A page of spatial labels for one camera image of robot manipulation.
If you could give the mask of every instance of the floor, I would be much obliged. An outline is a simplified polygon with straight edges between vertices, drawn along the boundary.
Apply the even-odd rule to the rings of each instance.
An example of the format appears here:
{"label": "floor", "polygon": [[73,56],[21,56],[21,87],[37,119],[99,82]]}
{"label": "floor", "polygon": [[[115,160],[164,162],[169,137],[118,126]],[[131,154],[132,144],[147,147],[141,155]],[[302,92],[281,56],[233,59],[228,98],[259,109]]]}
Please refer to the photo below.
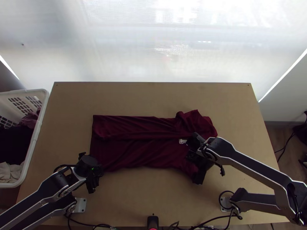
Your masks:
{"label": "floor", "polygon": [[[288,137],[292,134],[290,127],[284,127],[280,125],[266,125],[267,132],[269,134],[272,146],[274,150],[281,149]],[[289,175],[292,179],[298,181],[304,181],[307,183],[307,169],[303,168],[298,159],[304,159],[307,154],[307,146],[302,144],[296,137],[293,137],[287,146],[287,149],[280,159],[279,169],[280,171]],[[0,209],[13,205],[18,195],[18,188],[11,190],[0,189],[0,197],[6,197],[5,200],[0,201]],[[291,223],[274,223],[275,230],[302,230],[304,227],[300,227]],[[91,227],[72,227],[73,230],[90,230]],[[41,225],[36,230],[51,230],[54,226]],[[57,230],[67,229],[67,226],[57,227]],[[145,228],[120,228],[120,230],[145,230]],[[257,224],[257,225],[231,225],[231,230],[272,230],[270,224]]]}

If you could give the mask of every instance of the laundry basket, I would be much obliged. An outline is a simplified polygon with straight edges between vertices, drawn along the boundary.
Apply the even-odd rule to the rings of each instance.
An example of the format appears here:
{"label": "laundry basket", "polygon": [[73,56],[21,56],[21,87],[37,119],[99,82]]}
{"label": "laundry basket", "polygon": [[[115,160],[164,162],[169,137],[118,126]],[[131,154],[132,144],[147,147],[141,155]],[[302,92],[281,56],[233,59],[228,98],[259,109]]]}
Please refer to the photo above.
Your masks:
{"label": "laundry basket", "polygon": [[25,180],[37,137],[40,133],[48,97],[49,92],[45,89],[14,90],[0,93],[0,124],[4,126],[4,128],[9,128],[18,124],[21,118],[29,112],[36,112],[38,108],[41,108],[20,178],[15,183],[0,183],[0,189],[18,187]]}

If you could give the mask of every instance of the maroon t-shirt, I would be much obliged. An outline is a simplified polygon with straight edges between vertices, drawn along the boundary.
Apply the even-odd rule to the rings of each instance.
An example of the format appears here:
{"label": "maroon t-shirt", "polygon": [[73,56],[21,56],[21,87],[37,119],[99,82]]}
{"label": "maroon t-shirt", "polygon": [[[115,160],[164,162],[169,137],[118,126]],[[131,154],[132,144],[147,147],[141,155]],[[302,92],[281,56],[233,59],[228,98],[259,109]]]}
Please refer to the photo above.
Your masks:
{"label": "maroon t-shirt", "polygon": [[146,166],[179,169],[193,178],[198,168],[185,159],[184,143],[193,132],[205,139],[217,136],[211,119],[198,110],[175,118],[93,115],[90,155],[105,172]]}

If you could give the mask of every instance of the wooden table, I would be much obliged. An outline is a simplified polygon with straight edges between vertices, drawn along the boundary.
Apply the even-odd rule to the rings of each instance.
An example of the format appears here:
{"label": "wooden table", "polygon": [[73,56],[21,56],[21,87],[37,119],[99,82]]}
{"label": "wooden table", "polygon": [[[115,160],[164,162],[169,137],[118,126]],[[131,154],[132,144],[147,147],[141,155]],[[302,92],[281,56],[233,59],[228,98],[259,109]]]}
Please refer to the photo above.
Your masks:
{"label": "wooden table", "polygon": [[[114,83],[56,82],[46,109],[32,161],[18,200],[37,190],[61,164],[75,164],[78,154],[89,152],[92,115],[156,116],[172,118],[178,111],[198,109],[209,116],[219,136],[258,161],[278,169],[273,149],[252,86],[246,83]],[[86,197],[81,222],[112,226],[145,226],[147,216],[159,216],[160,225],[180,220],[191,226],[223,215],[218,196],[224,190],[244,187],[249,192],[273,190],[225,166],[226,176],[212,167],[203,185],[196,185],[172,169],[135,168],[107,173],[94,194],[83,186],[73,194]],[[242,213],[231,224],[285,222],[282,216],[257,211]],[[227,219],[213,222],[227,223]],[[66,225],[64,217],[45,222]]]}

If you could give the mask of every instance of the shirt logo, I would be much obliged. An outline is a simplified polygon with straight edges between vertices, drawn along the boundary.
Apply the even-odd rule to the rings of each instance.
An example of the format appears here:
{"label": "shirt logo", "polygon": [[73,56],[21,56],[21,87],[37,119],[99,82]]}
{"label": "shirt logo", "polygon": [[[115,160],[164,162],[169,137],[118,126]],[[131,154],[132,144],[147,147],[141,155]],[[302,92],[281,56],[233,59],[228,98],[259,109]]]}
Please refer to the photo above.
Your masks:
{"label": "shirt logo", "polygon": [[187,142],[187,140],[186,139],[179,139],[179,144],[185,144]]}

